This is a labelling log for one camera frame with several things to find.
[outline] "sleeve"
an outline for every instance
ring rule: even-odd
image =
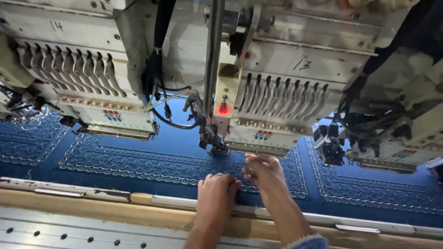
[[[328,241],[320,234],[303,236],[283,249],[328,249]]]

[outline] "metal rod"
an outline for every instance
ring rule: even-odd
[[[214,86],[215,82],[217,81],[224,10],[225,0],[212,0],[210,26],[208,32],[208,46],[206,50],[205,93],[203,100],[205,115],[208,119],[212,94],[214,93]]]

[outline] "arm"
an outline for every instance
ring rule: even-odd
[[[245,179],[251,180],[260,189],[264,206],[274,219],[282,245],[292,248],[293,245],[305,243],[304,241],[312,238],[323,240],[325,246],[303,248],[327,248],[326,240],[319,235],[312,235],[313,232],[302,211],[292,199],[278,159],[246,154],[246,164],[242,169]]]
[[[209,174],[198,183],[197,214],[184,249],[215,249],[240,186],[241,181],[222,173]]]

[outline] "blue fabric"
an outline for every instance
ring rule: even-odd
[[[168,103],[174,122],[191,124],[184,122],[184,101]],[[243,179],[244,155],[209,156],[198,147],[198,128],[160,123],[154,140],[136,141],[76,136],[58,120],[48,115],[41,124],[0,124],[0,176],[196,199],[198,180],[224,172],[244,183],[237,204],[263,206],[257,188]],[[324,167],[309,137],[280,161],[303,212],[443,228],[443,190],[424,166],[411,175]]]
[[[325,238],[312,238],[301,242],[290,249],[328,249],[328,241]]]

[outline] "embroidery machine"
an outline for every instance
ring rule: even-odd
[[[161,120],[221,155],[314,136],[326,165],[411,173],[443,154],[443,61],[399,47],[431,2],[0,0],[0,117],[47,106],[138,140]],[[172,122],[176,97],[194,125]]]

